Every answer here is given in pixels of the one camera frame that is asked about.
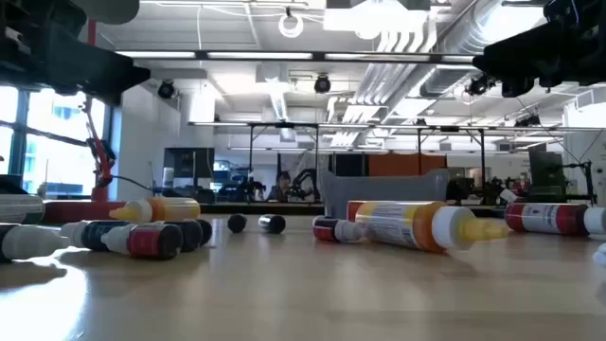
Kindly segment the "grey translucent plastic bin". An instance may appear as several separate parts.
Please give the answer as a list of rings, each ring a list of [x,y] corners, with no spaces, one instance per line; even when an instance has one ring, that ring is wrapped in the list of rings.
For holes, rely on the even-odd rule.
[[[377,177],[342,177],[322,170],[319,183],[325,214],[346,219],[349,201],[445,201],[449,178],[446,169],[424,175]]]

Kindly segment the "large green food coloring bottle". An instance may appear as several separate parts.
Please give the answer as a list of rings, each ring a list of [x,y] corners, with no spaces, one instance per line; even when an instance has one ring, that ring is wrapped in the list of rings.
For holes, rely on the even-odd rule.
[[[37,224],[45,215],[44,201],[29,194],[0,194],[0,223]]]

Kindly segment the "black cabinet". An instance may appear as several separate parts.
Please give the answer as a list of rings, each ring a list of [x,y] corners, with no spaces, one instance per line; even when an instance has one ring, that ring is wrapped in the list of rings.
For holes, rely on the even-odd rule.
[[[172,169],[176,188],[209,188],[214,171],[214,148],[166,148],[164,167]]]

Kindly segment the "black workstation frame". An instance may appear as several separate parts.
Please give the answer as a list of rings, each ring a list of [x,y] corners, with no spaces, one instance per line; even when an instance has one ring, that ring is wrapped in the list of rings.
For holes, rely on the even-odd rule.
[[[307,122],[291,122],[291,121],[276,121],[276,122],[249,122],[247,126],[250,128],[250,138],[249,138],[249,146],[248,146],[248,155],[249,155],[249,164],[248,169],[249,172],[252,172],[252,164],[253,164],[253,149],[254,149],[254,140],[256,135],[254,131],[257,127],[262,127],[263,129],[273,127],[277,129],[314,129],[315,135],[312,137],[314,141],[314,147],[312,151],[314,152],[314,168],[313,173],[311,175],[312,179],[312,195],[313,200],[316,204],[320,203],[320,193],[317,188],[317,173],[318,173],[318,165],[319,165],[319,124],[318,123],[307,123]]]
[[[427,136],[431,135],[435,131],[440,131],[441,133],[460,133],[465,132],[473,141],[475,141],[480,146],[480,154],[481,154],[481,189],[482,196],[486,197],[487,195],[487,183],[486,183],[486,149],[485,149],[485,129],[478,127],[464,127],[464,126],[456,126],[456,125],[448,125],[448,126],[427,126],[425,128],[421,128],[420,126],[417,128],[417,151],[418,151],[418,162],[419,162],[419,174],[421,172],[421,145],[425,140],[421,138],[421,134],[424,130],[430,130]],[[477,131],[479,133],[480,138],[476,138],[472,131]]]

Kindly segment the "black tripod stand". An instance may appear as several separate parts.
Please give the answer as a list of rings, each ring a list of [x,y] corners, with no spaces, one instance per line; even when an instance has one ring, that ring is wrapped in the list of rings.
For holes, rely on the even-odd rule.
[[[576,169],[576,168],[581,169],[581,172],[585,178],[585,184],[586,184],[586,193],[585,194],[567,194],[566,198],[589,201],[590,205],[594,206],[597,203],[597,196],[594,193],[594,185],[593,185],[593,178],[592,178],[592,172],[591,172],[592,162],[585,161],[585,162],[578,162],[578,163],[570,163],[570,164],[565,164],[562,167],[564,169]]]

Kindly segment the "large yellow food coloring bottle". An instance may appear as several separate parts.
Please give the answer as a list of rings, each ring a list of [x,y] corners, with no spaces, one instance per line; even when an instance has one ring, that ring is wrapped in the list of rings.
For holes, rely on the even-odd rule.
[[[468,250],[476,242],[508,236],[506,224],[478,218],[462,206],[443,202],[367,201],[354,214],[372,242],[430,253]]]
[[[195,220],[200,214],[200,204],[187,197],[143,198],[109,212],[113,219],[132,223],[181,222]]]

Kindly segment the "small red-label dropper bottle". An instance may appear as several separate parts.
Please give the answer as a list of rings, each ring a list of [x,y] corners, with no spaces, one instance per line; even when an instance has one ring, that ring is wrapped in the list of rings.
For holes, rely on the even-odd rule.
[[[112,252],[138,259],[171,260],[181,253],[183,234],[173,224],[127,224],[100,237]]]

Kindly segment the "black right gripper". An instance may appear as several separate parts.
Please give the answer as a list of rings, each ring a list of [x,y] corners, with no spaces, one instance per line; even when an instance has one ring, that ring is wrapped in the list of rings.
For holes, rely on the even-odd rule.
[[[544,85],[575,81],[579,85],[606,82],[606,21],[565,26],[554,21],[545,24],[553,46],[544,70]],[[503,98],[528,93],[538,78],[527,43],[518,36],[487,45],[472,64],[487,82],[500,82]]]

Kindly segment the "red desk lamp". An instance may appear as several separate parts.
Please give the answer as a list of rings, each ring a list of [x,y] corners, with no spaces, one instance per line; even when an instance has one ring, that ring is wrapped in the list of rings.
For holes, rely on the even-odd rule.
[[[89,32],[95,32],[97,23],[123,25],[136,17],[140,0],[66,0],[69,5],[82,10],[87,17]],[[87,117],[87,127],[91,136],[87,144],[96,162],[96,184],[89,202],[51,201],[45,221],[48,223],[70,223],[80,220],[107,219],[111,210],[123,205],[108,200],[108,186],[112,183],[112,167],[116,156],[107,143],[98,137],[92,107],[95,99],[108,106],[119,106],[122,94],[147,81],[151,71],[142,68],[128,56],[96,46],[90,37],[86,44],[74,40],[63,45],[69,51],[57,52],[55,59],[65,58],[66,69],[72,73],[70,83],[77,85],[85,94],[81,111]]]

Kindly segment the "black table rig frame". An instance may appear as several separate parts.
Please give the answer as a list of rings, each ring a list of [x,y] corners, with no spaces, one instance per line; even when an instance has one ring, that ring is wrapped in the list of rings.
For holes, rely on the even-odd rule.
[[[17,175],[0,174],[0,193],[25,194]],[[45,204],[44,224],[62,224],[80,220],[107,220],[109,212],[123,207],[124,202],[91,202],[87,200],[51,200]],[[325,212],[322,204],[223,203],[201,205],[203,214],[278,214],[316,216]]]

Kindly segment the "orange partition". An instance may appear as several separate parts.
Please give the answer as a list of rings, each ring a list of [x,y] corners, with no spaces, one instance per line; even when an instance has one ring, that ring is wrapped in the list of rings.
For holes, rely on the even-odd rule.
[[[388,153],[368,157],[370,176],[416,176],[446,167],[445,155]]]

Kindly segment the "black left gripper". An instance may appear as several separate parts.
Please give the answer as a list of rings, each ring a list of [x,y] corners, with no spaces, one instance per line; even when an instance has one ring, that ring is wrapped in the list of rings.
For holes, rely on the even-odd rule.
[[[0,30],[0,84],[65,94],[95,90],[105,104],[119,105],[125,91],[151,77],[130,57],[96,51],[95,61],[92,46],[58,28],[25,34],[5,27]]]

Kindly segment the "small dark blue dropper bottle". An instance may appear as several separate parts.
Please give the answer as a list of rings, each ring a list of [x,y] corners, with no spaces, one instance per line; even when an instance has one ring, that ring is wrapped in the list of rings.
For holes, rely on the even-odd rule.
[[[101,236],[116,227],[129,224],[118,220],[94,220],[67,223],[61,227],[61,236],[67,238],[72,246],[92,251],[109,252]]]

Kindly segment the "black background monitor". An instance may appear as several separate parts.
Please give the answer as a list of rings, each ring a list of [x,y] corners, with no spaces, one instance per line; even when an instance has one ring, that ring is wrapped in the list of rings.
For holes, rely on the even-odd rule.
[[[528,196],[540,203],[563,203],[565,201],[565,177],[562,158],[558,153],[529,153],[531,187]]]

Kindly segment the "silver ventilation duct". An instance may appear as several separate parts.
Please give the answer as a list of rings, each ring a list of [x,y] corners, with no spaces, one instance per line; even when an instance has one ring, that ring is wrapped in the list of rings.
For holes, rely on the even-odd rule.
[[[487,45],[535,27],[543,10],[535,7],[503,6],[503,1],[477,0],[454,27],[437,39],[434,51],[442,54],[481,54]],[[435,67],[419,87],[422,97],[438,98],[447,94],[470,75],[471,69]]]

